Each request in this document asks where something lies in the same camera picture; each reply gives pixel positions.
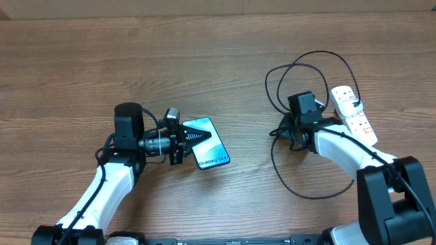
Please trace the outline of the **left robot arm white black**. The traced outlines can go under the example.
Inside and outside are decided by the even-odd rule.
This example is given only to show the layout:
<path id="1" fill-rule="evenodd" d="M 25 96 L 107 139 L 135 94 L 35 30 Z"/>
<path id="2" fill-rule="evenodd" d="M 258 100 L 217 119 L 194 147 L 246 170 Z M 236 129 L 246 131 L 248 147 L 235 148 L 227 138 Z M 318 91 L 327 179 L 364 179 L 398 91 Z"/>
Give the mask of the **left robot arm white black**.
<path id="1" fill-rule="evenodd" d="M 116 209 L 132 191 L 149 157 L 167 155 L 172 165 L 182 163 L 197 145 L 212 139 L 215 128 L 206 123 L 196 129 L 179 122 L 175 108 L 167 110 L 156 127 L 145 130 L 149 111 L 138 103 L 114 109 L 115 132 L 96 151 L 95 177 L 76 205 L 56 225 L 39 226 L 32 244 L 105 244 L 105 232 Z"/>

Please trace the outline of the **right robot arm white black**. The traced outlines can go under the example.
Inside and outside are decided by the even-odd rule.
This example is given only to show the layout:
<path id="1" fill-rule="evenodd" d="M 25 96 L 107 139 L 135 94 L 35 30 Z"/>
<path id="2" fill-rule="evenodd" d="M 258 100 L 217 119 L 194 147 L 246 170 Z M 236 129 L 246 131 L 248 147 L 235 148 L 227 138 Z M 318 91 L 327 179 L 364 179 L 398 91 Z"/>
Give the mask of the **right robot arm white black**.
<path id="1" fill-rule="evenodd" d="M 396 158 L 356 137 L 340 120 L 323 118 L 312 92 L 287 98 L 290 110 L 275 136 L 336 163 L 357 184 L 358 220 L 302 235 L 310 244 L 407 244 L 435 238 L 435 205 L 422 164 Z"/>

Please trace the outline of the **blue Galaxy S24+ smartphone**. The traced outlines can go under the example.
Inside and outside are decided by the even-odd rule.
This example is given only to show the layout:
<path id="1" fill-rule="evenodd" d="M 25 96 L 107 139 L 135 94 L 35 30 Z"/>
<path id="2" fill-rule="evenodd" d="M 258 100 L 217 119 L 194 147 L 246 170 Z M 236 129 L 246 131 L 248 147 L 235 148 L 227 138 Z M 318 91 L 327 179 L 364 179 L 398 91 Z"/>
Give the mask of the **blue Galaxy S24+ smartphone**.
<path id="1" fill-rule="evenodd" d="M 205 170 L 230 163 L 230 156 L 209 117 L 188 120 L 183 122 L 183 125 L 211 133 L 210 138 L 192 148 L 199 169 Z"/>

